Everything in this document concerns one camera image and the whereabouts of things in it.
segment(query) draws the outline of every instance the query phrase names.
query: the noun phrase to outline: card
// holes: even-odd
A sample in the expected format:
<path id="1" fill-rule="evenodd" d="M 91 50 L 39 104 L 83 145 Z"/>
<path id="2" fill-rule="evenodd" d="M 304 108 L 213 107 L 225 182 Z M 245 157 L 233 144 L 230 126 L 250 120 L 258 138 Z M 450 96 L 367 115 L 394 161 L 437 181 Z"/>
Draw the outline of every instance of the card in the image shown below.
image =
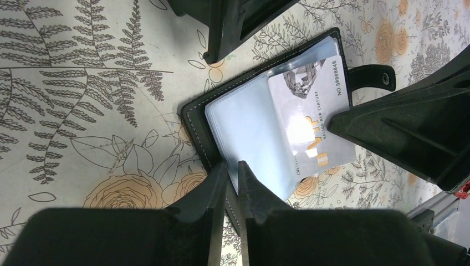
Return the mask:
<path id="1" fill-rule="evenodd" d="M 268 83 L 300 179 L 355 160 L 355 145 L 326 130 L 334 114 L 349 110 L 341 56 L 286 71 Z"/>

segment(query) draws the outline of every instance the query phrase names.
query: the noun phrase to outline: floral tablecloth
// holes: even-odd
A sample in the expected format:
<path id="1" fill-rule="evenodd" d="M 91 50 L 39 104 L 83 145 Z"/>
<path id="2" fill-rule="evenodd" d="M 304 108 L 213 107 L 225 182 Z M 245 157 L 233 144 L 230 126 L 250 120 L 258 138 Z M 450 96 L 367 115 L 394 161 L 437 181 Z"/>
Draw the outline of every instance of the floral tablecloth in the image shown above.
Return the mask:
<path id="1" fill-rule="evenodd" d="M 339 27 L 348 67 L 392 65 L 398 88 L 469 44 L 469 0 L 301 0 L 217 64 L 208 29 L 165 1 L 0 0 L 0 261 L 49 207 L 162 208 L 206 177 L 182 103 Z M 361 104 L 384 95 L 364 88 Z M 394 208 L 439 189 L 361 147 L 302 182 L 294 208 Z M 240 265 L 224 224 L 222 265 Z"/>

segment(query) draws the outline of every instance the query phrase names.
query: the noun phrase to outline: orange rose pattern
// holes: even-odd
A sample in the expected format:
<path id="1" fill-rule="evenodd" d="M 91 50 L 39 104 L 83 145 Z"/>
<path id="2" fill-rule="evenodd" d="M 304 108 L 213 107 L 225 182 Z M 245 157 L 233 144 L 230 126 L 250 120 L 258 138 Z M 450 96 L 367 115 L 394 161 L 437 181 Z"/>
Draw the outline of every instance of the orange rose pattern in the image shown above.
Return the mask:
<path id="1" fill-rule="evenodd" d="M 206 173 L 191 173 L 181 180 L 181 183 L 178 185 L 176 189 L 176 196 L 175 201 L 182 198 L 186 195 L 189 191 L 193 190 L 197 187 L 204 179 L 206 179 Z"/>
<path id="2" fill-rule="evenodd" d="M 387 64 L 392 57 L 394 48 L 394 29 L 389 22 L 384 22 L 377 32 L 375 38 L 375 53 L 377 60 L 382 64 Z"/>
<path id="3" fill-rule="evenodd" d="M 416 185 L 416 181 L 418 181 L 418 177 L 413 175 L 412 173 L 408 173 L 408 180 L 406 182 L 408 186 L 412 187 Z"/>
<path id="4" fill-rule="evenodd" d="M 408 35 L 406 35 L 406 30 L 401 29 L 400 32 L 395 36 L 395 51 L 399 55 L 403 55 L 406 52 L 408 47 Z"/>
<path id="5" fill-rule="evenodd" d="M 152 177 L 144 173 L 141 174 L 143 176 L 110 176 L 86 197 L 83 207 L 104 209 L 161 208 L 163 205 L 162 188 Z"/>
<path id="6" fill-rule="evenodd" d="M 406 14 L 406 10 L 408 9 L 408 0 L 400 0 L 398 9 L 400 11 L 400 16 Z"/>
<path id="7" fill-rule="evenodd" d="M 310 196 L 316 187 L 318 187 L 318 178 L 307 177 L 299 184 L 297 189 L 294 191 L 294 197 L 301 200 L 304 197 Z"/>

